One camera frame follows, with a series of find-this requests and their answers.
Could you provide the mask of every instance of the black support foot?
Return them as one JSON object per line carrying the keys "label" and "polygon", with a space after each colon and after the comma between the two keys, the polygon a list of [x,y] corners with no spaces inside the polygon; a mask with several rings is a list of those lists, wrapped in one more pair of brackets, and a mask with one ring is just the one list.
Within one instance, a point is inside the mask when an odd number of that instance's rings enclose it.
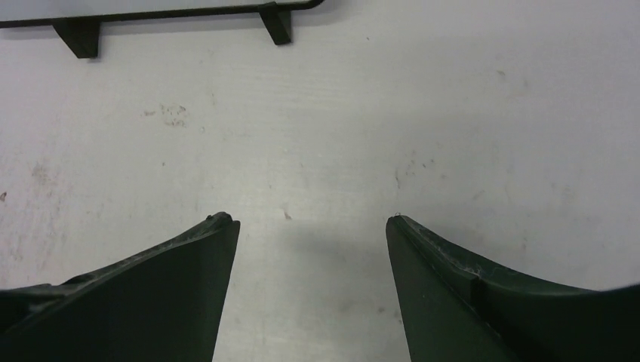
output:
{"label": "black support foot", "polygon": [[278,4],[270,2],[260,6],[260,17],[276,45],[291,43],[291,12],[280,11]]}
{"label": "black support foot", "polygon": [[96,20],[58,20],[54,29],[79,59],[98,56],[100,22]]}

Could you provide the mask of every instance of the stained white surface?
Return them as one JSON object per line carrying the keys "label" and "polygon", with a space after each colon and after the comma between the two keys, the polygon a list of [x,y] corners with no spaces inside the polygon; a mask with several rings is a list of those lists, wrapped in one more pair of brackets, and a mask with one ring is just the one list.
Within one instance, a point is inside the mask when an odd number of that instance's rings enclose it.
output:
{"label": "stained white surface", "polygon": [[1,31],[0,287],[225,210],[214,360],[406,362],[395,213],[537,277],[640,281],[636,1],[327,0],[294,30],[108,25],[90,62]]}
{"label": "stained white surface", "polygon": [[[263,0],[2,0],[0,21],[259,5]],[[281,0],[279,3],[302,2]]]}

